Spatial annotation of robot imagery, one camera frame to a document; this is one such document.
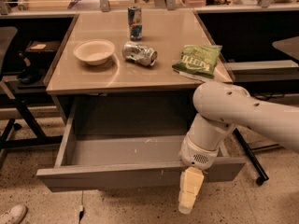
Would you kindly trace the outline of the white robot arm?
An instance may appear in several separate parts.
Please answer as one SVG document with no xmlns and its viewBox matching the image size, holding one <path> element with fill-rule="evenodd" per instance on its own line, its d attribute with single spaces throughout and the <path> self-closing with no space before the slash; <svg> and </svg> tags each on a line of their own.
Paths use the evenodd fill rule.
<svg viewBox="0 0 299 224">
<path fill-rule="evenodd" d="M 237 125 L 299 152 L 299 108 L 257 100 L 244 88 L 209 81 L 193 94 L 197 114 L 183 139 L 180 157 L 187 169 L 180 176 L 178 210 L 189 214 L 221 142 Z"/>
</svg>

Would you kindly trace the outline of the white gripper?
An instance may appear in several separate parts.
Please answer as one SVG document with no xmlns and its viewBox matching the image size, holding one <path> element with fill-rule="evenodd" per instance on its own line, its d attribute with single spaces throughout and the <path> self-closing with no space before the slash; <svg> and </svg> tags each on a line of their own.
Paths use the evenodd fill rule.
<svg viewBox="0 0 299 224">
<path fill-rule="evenodd" d="M 178 195 L 180 213 L 188 215 L 192 211 L 204 182 L 204 175 L 201 170 L 206 170 L 212 166 L 218 152 L 217 149 L 205 150 L 197 146 L 188 135 L 185 136 L 180 149 L 180 157 L 185 165 L 192 167 L 187 168 L 180 176 Z"/>
</svg>

